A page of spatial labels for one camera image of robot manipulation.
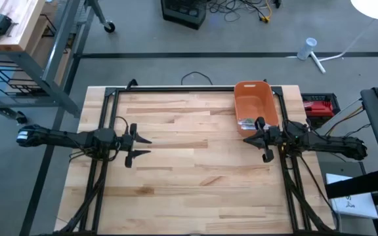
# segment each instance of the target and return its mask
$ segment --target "white lamp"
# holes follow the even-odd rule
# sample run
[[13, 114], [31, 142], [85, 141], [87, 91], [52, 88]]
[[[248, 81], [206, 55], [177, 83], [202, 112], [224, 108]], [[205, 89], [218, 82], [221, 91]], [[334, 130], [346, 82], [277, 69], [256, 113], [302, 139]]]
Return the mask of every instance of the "white lamp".
[[351, 42], [351, 44], [340, 54], [336, 56], [331, 56], [328, 58], [322, 58], [319, 59], [319, 62], [324, 62], [327, 60], [332, 60], [336, 58], [342, 57], [352, 46], [355, 45], [355, 43], [364, 35], [364, 33], [370, 28], [372, 23], [377, 19], [378, 20], [378, 0], [351, 0], [352, 5], [362, 14], [365, 14], [366, 16], [372, 18], [371, 22], [368, 24], [366, 28], [364, 28], [363, 31], [361, 31], [360, 34]]

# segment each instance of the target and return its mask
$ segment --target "wooden workbench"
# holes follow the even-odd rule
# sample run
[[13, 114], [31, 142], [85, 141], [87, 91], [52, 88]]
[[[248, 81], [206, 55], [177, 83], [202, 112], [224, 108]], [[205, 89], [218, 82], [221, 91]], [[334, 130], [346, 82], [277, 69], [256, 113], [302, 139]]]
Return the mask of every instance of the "wooden workbench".
[[[88, 88], [78, 131], [98, 128], [104, 89]], [[305, 122], [298, 86], [283, 86], [283, 93], [289, 119]], [[232, 92], [127, 92], [120, 94], [117, 115], [137, 123], [139, 134], [153, 142], [135, 148], [152, 152], [132, 168], [125, 168], [124, 153], [109, 164], [98, 233], [292, 233], [278, 151], [263, 163], [263, 151], [242, 142]], [[117, 119], [116, 132], [124, 128]], [[303, 157], [324, 191], [316, 154]], [[71, 162], [55, 230], [83, 202], [90, 163], [88, 157]], [[307, 201], [333, 227], [330, 209], [299, 165]], [[302, 226], [298, 204], [297, 217]]]
[[0, 51], [24, 51], [30, 40], [45, 0], [0, 0], [0, 14], [14, 23], [9, 35], [0, 37]]

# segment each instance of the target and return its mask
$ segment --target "caster wheel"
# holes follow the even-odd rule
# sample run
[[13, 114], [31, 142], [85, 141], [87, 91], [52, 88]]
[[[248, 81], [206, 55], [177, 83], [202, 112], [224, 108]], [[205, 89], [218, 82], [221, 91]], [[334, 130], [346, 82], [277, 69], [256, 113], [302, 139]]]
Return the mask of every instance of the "caster wheel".
[[104, 30], [108, 33], [113, 33], [116, 30], [115, 24], [113, 22], [108, 22], [110, 29], [108, 29], [106, 26], [104, 26]]

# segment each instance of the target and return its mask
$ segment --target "white stand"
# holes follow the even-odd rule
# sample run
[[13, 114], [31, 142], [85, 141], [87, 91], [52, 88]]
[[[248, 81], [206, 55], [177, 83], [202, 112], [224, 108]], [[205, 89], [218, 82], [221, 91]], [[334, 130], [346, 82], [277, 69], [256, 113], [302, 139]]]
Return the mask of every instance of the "white stand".
[[375, 19], [372, 19], [371, 22], [370, 22], [370, 24], [368, 24], [368, 26], [363, 31], [361, 31], [361, 33], [351, 42], [351, 44], [342, 53], [340, 53], [340, 54], [338, 54], [336, 56], [331, 56], [331, 57], [328, 57], [328, 58], [319, 59], [319, 62], [324, 62], [324, 61], [327, 61], [327, 60], [332, 60], [332, 59], [340, 58], [341, 56], [343, 56], [365, 34], [365, 32], [370, 28], [370, 26], [373, 24], [374, 21], [375, 21]]
[[331, 56], [331, 57], [328, 57], [328, 58], [322, 58], [322, 59], [319, 59], [318, 61], [317, 60], [314, 60], [314, 62], [316, 63], [316, 65], [319, 67], [320, 71], [322, 73], [325, 73], [326, 70], [324, 69], [324, 67], [321, 65], [320, 62], [324, 62], [324, 61], [327, 61], [327, 60], [332, 60], [332, 59], [336, 59], [336, 58], [340, 58], [342, 57], [345, 53], [347, 53], [354, 45], [355, 43], [365, 34], [365, 32], [370, 28], [370, 26], [373, 24], [373, 22], [375, 21], [375, 19], [372, 19], [371, 22], [368, 24], [368, 26], [366, 28], [364, 28], [363, 31], [361, 31], [360, 34], [357, 35], [357, 37], [351, 42], [351, 44], [340, 54], [336, 55], [336, 56]]

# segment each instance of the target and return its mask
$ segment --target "yellow cable connector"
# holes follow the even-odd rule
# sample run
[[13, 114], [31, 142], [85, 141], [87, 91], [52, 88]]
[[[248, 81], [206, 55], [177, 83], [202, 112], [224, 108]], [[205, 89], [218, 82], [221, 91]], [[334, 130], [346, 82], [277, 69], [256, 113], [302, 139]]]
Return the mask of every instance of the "yellow cable connector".
[[261, 20], [265, 23], [268, 23], [270, 21], [270, 17], [272, 16], [272, 9], [270, 8], [268, 0], [265, 0], [266, 6], [268, 7], [269, 10], [269, 16], [263, 16]]

